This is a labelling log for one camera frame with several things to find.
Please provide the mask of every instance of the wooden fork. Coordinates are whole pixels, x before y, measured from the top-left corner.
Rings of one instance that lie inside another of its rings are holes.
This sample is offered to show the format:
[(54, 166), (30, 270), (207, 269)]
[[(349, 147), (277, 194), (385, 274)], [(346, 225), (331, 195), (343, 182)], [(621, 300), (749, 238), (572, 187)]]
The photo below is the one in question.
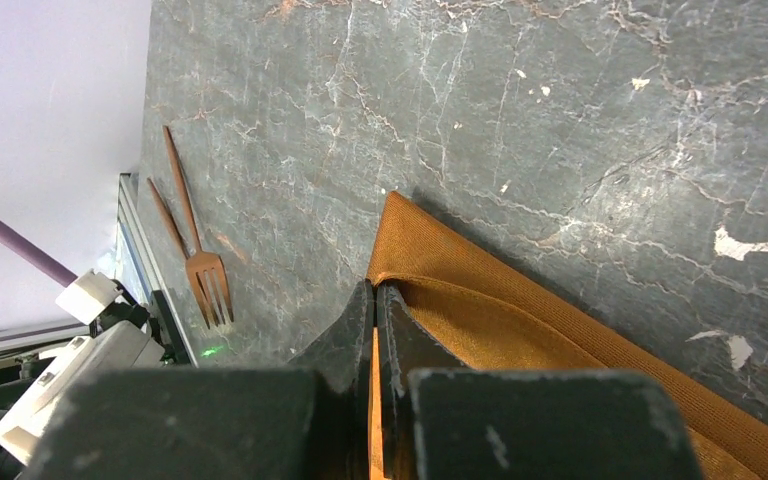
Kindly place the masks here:
[[(231, 307), (231, 292), (228, 290), (228, 279), (225, 276), (225, 267), (222, 265), (222, 259), (215, 253), (205, 252), (201, 247), (201, 240), (196, 228), (196, 219), (193, 215), (193, 206), (190, 204), (190, 195), (187, 193), (187, 185), (184, 183), (184, 170), (181, 167), (178, 150), (175, 149), (175, 144), (172, 142), (172, 132), (169, 131), (169, 127), (163, 127), (163, 136), (166, 140), (166, 151), (169, 154), (169, 162), (172, 164), (175, 184), (178, 187), (178, 195), (181, 197), (181, 203), (184, 205), (187, 224), (190, 226), (193, 245), (195, 245), (195, 253), (187, 258), (184, 264), (187, 270), (187, 278), (190, 280), (190, 288), (196, 297), (196, 302), (199, 304), (208, 328), (210, 328), (211, 323), (217, 326), (224, 324), (226, 318), (228, 321), (233, 322), (234, 313)], [(222, 309), (223, 301), (225, 305), (224, 312)]]

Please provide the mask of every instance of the wall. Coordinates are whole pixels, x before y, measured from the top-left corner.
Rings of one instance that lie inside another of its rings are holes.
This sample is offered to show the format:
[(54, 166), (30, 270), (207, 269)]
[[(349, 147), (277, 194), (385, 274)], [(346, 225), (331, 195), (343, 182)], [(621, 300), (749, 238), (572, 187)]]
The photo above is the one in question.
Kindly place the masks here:
[[(0, 0), (0, 218), (76, 273), (114, 241), (136, 168), (150, 0)], [(0, 245), (0, 329), (66, 318)]]

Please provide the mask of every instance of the fabric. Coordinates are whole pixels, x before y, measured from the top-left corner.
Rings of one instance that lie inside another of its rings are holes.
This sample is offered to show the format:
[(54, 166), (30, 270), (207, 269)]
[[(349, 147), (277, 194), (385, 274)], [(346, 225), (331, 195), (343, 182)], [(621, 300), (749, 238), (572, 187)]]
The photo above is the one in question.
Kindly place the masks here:
[[(416, 320), (473, 368), (642, 371), (657, 379), (678, 404), (707, 478), (768, 478), (766, 425), (517, 273), (398, 193), (387, 197), (367, 278), (375, 285), (398, 282)], [(381, 457), (371, 458), (375, 472)]]

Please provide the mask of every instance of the purple rod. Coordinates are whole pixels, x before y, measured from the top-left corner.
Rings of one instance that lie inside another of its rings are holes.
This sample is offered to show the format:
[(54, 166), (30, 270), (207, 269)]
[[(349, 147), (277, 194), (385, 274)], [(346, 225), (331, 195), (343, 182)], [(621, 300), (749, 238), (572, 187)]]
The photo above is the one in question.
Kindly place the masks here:
[(19, 235), (16, 230), (13, 230), (1, 220), (0, 242), (64, 287), (69, 286), (76, 278), (78, 278), (77, 275), (69, 271), (63, 264), (51, 258), (47, 253), (29, 242), (27, 238)]

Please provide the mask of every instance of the cloth fold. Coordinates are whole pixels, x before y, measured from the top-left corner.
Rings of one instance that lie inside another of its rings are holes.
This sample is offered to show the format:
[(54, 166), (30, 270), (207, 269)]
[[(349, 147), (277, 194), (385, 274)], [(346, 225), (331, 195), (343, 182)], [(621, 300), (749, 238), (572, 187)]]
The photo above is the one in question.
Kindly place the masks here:
[(630, 368), (681, 409), (708, 478), (768, 478), (768, 427), (470, 243), (398, 193), (367, 278), (395, 281), (416, 320), (478, 369)]

